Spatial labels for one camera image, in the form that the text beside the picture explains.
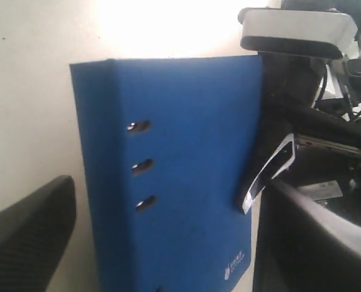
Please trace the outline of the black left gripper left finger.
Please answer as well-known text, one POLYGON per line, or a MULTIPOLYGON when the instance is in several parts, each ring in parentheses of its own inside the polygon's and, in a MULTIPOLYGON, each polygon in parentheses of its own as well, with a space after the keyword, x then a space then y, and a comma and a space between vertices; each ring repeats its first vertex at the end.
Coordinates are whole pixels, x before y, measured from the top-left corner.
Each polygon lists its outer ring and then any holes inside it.
POLYGON ((75 184, 68 175, 0 211, 0 291, 46 291, 75 223, 75 184))

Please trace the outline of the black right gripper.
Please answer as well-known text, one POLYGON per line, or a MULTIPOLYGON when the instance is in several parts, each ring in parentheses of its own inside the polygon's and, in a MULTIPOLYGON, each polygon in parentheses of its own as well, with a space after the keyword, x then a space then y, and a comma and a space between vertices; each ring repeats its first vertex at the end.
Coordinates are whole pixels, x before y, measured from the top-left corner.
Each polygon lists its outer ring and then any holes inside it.
MULTIPOLYGON (((262 54, 263 102, 286 119, 296 134, 361 150, 361 126, 312 107, 321 80, 327 76, 323 59, 262 54)), ((247 214, 267 183, 295 160, 293 133, 258 137, 235 196, 239 212, 247 214)))

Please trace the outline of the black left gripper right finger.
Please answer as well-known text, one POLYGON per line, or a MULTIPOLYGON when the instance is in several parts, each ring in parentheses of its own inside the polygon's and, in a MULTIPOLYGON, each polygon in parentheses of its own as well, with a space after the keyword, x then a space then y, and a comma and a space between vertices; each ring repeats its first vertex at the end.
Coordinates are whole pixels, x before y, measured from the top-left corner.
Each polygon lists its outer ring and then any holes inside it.
POLYGON ((361 291, 361 226, 272 180, 262 195, 253 291, 361 291))

